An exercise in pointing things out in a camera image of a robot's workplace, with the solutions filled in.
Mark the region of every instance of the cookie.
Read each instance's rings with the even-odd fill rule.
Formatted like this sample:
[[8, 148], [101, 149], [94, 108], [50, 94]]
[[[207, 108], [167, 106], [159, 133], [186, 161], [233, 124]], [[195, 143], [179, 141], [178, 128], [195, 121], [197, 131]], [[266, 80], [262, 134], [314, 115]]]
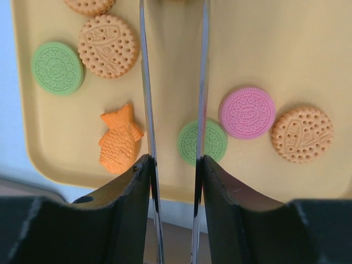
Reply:
[[78, 52], [84, 65], [103, 78], [118, 78], [136, 63], [139, 44], [135, 33], [121, 18], [91, 18], [79, 35]]
[[101, 118], [109, 131], [99, 141], [99, 162], [110, 173], [122, 174], [137, 159], [138, 141], [143, 137], [143, 131], [133, 121], [133, 107], [130, 104], [119, 111], [102, 114]]
[[329, 117], [313, 107], [294, 109], [277, 122], [272, 142], [284, 159], [305, 163], [325, 153], [334, 138]]
[[244, 87], [223, 100], [219, 120], [225, 131], [234, 138], [254, 139], [273, 125], [275, 104], [263, 90]]
[[92, 16], [105, 13], [114, 5], [114, 0], [64, 0], [78, 14]]
[[[178, 150], [184, 161], [196, 164], [198, 121], [193, 121], [182, 128], [178, 136]], [[220, 161], [225, 155], [227, 138], [221, 126], [207, 120], [204, 140], [204, 154]]]
[[39, 86], [55, 95], [72, 94], [84, 78], [78, 54], [60, 42], [42, 44], [32, 57], [31, 69]]

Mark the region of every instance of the round cookie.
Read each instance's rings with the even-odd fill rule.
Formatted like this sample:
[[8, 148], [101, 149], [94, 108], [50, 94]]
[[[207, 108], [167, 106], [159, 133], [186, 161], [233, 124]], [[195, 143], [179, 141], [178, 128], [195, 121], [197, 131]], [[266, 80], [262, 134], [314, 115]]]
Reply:
[[[191, 165], [196, 164], [198, 121], [188, 123], [182, 128], [178, 136], [178, 150]], [[220, 161], [225, 155], [227, 138], [221, 126], [212, 120], [207, 120], [204, 140], [204, 154]]]
[[103, 78], [118, 78], [136, 63], [137, 38], [130, 26], [113, 15], [91, 18], [79, 35], [78, 52], [82, 62]]
[[105, 13], [114, 5], [114, 0], [64, 0], [78, 14], [92, 16]]
[[84, 78], [78, 55], [60, 42], [42, 44], [32, 57], [31, 69], [39, 86], [55, 95], [72, 94]]
[[305, 163], [320, 157], [332, 143], [333, 125], [329, 117], [313, 107], [294, 109], [277, 122], [272, 142], [284, 159]]
[[275, 104], [263, 90], [245, 87], [224, 99], [219, 120], [234, 138], [254, 139], [266, 133], [274, 123]]

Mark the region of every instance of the green cookie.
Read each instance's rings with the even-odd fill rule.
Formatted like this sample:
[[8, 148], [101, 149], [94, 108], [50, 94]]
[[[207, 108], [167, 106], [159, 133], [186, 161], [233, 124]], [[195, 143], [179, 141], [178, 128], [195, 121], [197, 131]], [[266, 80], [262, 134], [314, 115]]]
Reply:
[[[198, 121], [184, 126], [178, 136], [178, 150], [182, 158], [191, 165], [196, 164]], [[226, 152], [227, 138], [221, 126], [208, 119], [205, 129], [204, 154], [220, 161]]]
[[70, 95], [81, 86], [84, 68], [79, 56], [60, 42], [46, 42], [34, 53], [32, 73], [44, 90]]

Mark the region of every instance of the brown biscuit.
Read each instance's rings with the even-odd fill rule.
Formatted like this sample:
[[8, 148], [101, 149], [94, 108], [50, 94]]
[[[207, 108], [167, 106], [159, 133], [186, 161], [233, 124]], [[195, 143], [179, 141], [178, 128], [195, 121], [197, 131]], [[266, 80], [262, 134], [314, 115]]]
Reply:
[[103, 78], [117, 78], [135, 64], [139, 45], [135, 33], [121, 18], [91, 18], [79, 35], [78, 52], [87, 69]]
[[86, 16], [105, 13], [114, 5], [114, 0], [64, 0], [73, 11]]
[[284, 159], [305, 163], [320, 157], [334, 138], [329, 117], [313, 107], [294, 109], [277, 122], [272, 142]]

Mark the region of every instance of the orange cookie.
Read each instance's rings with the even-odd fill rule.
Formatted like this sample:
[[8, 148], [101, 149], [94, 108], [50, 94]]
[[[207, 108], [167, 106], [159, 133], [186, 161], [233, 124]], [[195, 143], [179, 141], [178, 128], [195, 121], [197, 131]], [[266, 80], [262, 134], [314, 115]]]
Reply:
[[109, 127], [109, 131], [99, 141], [99, 162], [110, 173], [122, 174], [135, 163], [138, 155], [137, 142], [144, 134], [133, 122], [133, 107], [130, 104], [100, 117]]
[[329, 117], [313, 107], [294, 109], [277, 122], [272, 142], [284, 159], [305, 163], [320, 157], [334, 138]]
[[130, 26], [113, 15], [91, 18], [79, 35], [78, 52], [86, 67], [103, 78], [118, 78], [136, 63], [139, 44]]
[[105, 13], [114, 5], [114, 0], [64, 0], [76, 13], [81, 15], [99, 15]]

